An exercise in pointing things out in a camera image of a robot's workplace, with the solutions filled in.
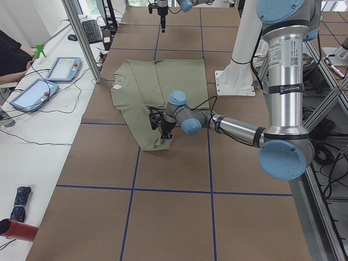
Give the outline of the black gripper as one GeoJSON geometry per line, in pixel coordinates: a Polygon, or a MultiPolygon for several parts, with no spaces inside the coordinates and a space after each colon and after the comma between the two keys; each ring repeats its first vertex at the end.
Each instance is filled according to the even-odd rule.
{"type": "Polygon", "coordinates": [[[161,23],[161,32],[165,33],[166,28],[166,15],[167,15],[167,6],[160,7],[158,6],[158,15],[160,16],[160,23],[161,23]]]}
{"type": "Polygon", "coordinates": [[[172,130],[175,128],[175,122],[161,121],[161,138],[172,139],[172,130]]]}

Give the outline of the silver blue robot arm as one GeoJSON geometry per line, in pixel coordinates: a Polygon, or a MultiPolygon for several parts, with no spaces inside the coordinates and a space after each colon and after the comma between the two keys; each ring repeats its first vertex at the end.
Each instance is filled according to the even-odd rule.
{"type": "MultiPolygon", "coordinates": [[[[190,11],[193,7],[199,5],[199,4],[212,4],[214,1],[192,1],[192,0],[183,0],[183,1],[176,1],[181,9],[182,12],[187,13],[190,11]]],[[[168,1],[154,1],[153,3],[150,3],[148,5],[149,13],[152,13],[152,10],[156,10],[157,14],[160,16],[160,25],[161,25],[161,32],[165,32],[166,28],[166,16],[168,15],[169,10],[169,4],[168,1]]]]}
{"type": "Polygon", "coordinates": [[[318,35],[320,1],[246,1],[227,67],[215,72],[210,108],[188,105],[188,95],[168,96],[159,120],[161,137],[179,127],[194,135],[208,129],[259,150],[270,177],[289,181],[314,157],[303,126],[303,44],[318,35]]]}

